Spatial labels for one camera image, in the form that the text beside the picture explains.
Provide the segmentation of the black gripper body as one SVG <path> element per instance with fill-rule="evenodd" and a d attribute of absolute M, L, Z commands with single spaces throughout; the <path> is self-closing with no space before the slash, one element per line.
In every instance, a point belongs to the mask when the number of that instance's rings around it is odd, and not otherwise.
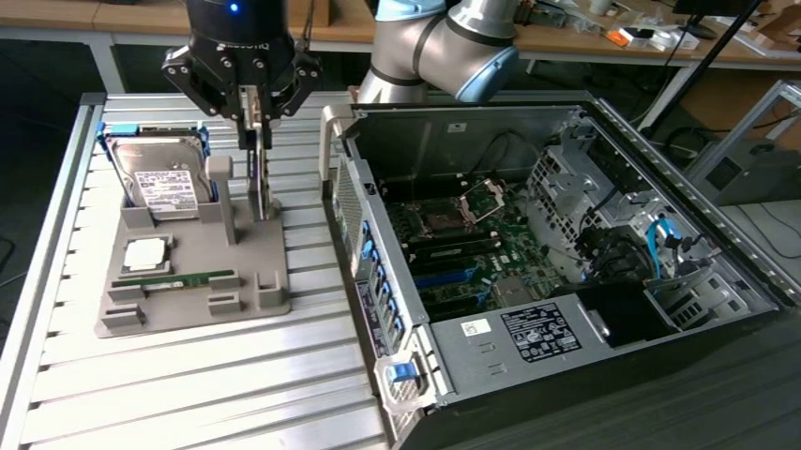
<path fill-rule="evenodd" d="M 294 42 L 282 0 L 187 2 L 190 54 L 220 80 L 276 84 L 291 66 Z"/>

